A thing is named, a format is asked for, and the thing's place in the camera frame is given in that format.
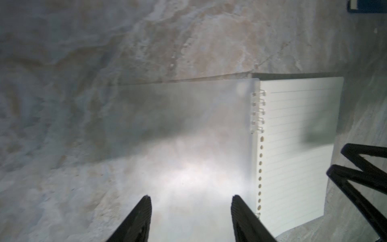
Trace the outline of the spiral notebook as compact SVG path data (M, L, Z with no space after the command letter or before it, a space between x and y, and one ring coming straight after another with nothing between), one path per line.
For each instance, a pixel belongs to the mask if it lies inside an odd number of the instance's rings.
M120 85L84 128L94 218L113 230L144 195L152 242L232 242L241 196L270 235L323 216L342 78Z

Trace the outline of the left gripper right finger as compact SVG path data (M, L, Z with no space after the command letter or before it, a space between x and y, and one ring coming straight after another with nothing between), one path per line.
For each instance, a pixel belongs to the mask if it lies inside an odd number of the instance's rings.
M234 195L231 216L236 242L277 242L239 195Z

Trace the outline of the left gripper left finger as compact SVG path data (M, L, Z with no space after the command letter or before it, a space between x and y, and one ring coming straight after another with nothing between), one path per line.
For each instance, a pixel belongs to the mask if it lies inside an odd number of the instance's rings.
M147 242L151 216L151 197L145 195L106 242Z

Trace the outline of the blue cover notebook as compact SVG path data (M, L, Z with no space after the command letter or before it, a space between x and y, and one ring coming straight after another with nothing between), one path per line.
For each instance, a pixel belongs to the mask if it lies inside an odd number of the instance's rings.
M386 13L387 0L349 0L347 2L349 13Z

